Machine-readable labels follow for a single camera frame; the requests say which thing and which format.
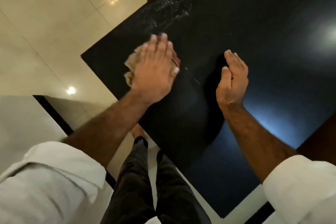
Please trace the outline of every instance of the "person's left arm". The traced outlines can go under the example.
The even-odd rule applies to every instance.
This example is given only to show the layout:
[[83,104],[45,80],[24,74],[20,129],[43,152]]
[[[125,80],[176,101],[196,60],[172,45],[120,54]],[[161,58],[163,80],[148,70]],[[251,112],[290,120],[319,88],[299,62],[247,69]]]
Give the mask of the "person's left arm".
[[121,141],[147,108],[171,90],[173,46],[153,35],[141,50],[131,90],[62,142],[34,146],[0,176],[1,223],[66,223],[103,187]]

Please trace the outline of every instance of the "black table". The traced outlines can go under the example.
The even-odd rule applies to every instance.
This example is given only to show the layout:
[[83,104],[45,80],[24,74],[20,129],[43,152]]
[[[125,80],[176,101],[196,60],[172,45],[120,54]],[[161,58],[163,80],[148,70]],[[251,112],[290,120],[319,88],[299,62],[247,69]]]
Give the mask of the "black table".
[[181,72],[140,124],[225,217],[259,181],[216,103],[223,52],[249,66],[246,108],[296,148],[336,110],[336,0],[150,0],[82,58],[120,99],[124,61],[160,32]]

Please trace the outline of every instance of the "pant leg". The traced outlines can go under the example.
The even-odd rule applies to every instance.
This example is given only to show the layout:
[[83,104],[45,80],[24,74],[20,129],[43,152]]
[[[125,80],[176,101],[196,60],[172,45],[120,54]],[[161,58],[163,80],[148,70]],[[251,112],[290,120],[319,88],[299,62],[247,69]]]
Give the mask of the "pant leg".
[[137,137],[118,175],[101,224],[144,224],[155,216],[148,176],[148,143]]
[[156,188],[156,215],[162,224],[211,224],[189,185],[162,151],[157,154]]

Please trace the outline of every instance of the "white shirt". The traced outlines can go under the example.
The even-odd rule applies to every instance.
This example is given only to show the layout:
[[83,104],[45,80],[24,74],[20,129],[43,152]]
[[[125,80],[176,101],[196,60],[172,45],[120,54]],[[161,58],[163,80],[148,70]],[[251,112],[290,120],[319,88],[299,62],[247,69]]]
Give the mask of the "white shirt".
[[[61,142],[38,144],[0,176],[0,223],[67,223],[84,198],[95,201],[105,175],[80,150]],[[263,187],[276,210],[266,224],[336,223],[336,167],[330,163],[293,156]]]

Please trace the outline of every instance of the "dark pants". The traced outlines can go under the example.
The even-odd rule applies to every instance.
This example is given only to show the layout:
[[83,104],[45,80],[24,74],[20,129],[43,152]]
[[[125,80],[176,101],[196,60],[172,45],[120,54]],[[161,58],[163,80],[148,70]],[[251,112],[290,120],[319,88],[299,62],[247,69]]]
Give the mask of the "dark pants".
[[101,224],[145,224],[154,216],[162,224],[211,223],[189,185],[162,151],[157,154],[157,206],[154,209],[147,148],[143,137],[134,141]]

